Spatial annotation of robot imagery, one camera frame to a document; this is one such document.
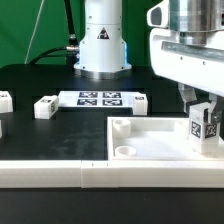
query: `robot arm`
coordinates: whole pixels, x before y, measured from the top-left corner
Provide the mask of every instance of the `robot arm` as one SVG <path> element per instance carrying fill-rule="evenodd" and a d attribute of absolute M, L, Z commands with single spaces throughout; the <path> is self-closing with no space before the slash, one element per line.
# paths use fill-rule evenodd
<path fill-rule="evenodd" d="M 164 0 L 147 14 L 151 64 L 157 75 L 177 81 L 184 111 L 196 103 L 194 88 L 210 93 L 211 124 L 224 108 L 224 0 Z"/>

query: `white plastic tray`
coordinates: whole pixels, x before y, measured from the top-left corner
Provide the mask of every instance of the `white plastic tray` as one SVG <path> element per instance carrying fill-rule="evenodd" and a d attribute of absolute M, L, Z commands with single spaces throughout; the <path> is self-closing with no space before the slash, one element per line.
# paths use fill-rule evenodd
<path fill-rule="evenodd" d="M 126 138 L 113 135 L 113 121 L 128 119 L 131 121 L 131 132 Z M 176 118 L 108 118 L 108 157 L 109 160 L 223 160 L 224 142 L 220 138 L 215 152 L 202 155 L 188 145 L 187 130 L 175 131 L 175 122 L 186 121 Z M 136 149 L 136 155 L 117 154 L 117 148 L 128 146 Z"/>

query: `green wall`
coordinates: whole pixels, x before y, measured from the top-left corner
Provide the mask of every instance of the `green wall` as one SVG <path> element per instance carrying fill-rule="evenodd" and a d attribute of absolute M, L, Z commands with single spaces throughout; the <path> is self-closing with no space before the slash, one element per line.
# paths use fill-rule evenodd
<path fill-rule="evenodd" d="M 123 38 L 128 44 L 128 61 L 132 65 L 149 64 L 146 13 L 159 0 L 123 0 Z M 0 67 L 24 63 L 41 0 L 1 0 Z M 71 0 L 77 37 L 84 36 L 84 0 Z M 45 0 L 29 61 L 54 47 L 66 46 L 68 30 L 64 1 Z M 40 63 L 64 64 L 63 58 L 43 59 Z"/>

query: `block with marker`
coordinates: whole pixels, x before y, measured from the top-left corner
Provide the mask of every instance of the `block with marker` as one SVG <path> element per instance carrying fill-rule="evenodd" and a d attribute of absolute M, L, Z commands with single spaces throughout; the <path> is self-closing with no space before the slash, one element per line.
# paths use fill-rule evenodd
<path fill-rule="evenodd" d="M 146 94 L 136 93 L 133 95 L 133 115 L 147 115 L 148 100 Z"/>
<path fill-rule="evenodd" d="M 12 97 L 8 91 L 0 91 L 0 113 L 13 112 Z"/>
<path fill-rule="evenodd" d="M 58 110 L 59 99 L 57 96 L 44 96 L 34 104 L 36 119 L 50 119 Z"/>
<path fill-rule="evenodd" d="M 199 153 L 212 153 L 218 149 L 220 123 L 204 122 L 204 111 L 210 103 L 201 103 L 190 107 L 189 145 Z"/>

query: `black table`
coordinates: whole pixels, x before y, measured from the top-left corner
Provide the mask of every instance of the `black table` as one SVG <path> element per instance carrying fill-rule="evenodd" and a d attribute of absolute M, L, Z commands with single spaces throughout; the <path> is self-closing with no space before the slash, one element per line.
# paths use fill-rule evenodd
<path fill-rule="evenodd" d="M 107 160 L 106 118 L 131 111 L 60 110 L 51 120 L 35 120 L 33 104 L 60 90 L 138 91 L 147 94 L 148 116 L 186 116 L 177 84 L 146 67 L 96 81 L 75 76 L 66 66 L 10 65 L 0 70 L 0 90 L 14 100 L 14 112 L 0 115 L 0 160 Z M 198 94 L 200 101 L 207 99 Z M 223 223 L 223 204 L 223 189 L 0 189 L 0 223 L 213 224 Z"/>
<path fill-rule="evenodd" d="M 107 117 L 132 116 L 131 109 L 61 108 L 51 120 L 35 120 L 34 103 L 61 90 L 146 93 L 148 116 L 185 116 L 176 83 L 161 80 L 145 67 L 116 80 L 91 80 L 65 66 L 12 65 L 0 72 L 0 90 L 8 90 L 14 99 L 14 112 L 0 114 L 1 160 L 107 159 Z"/>

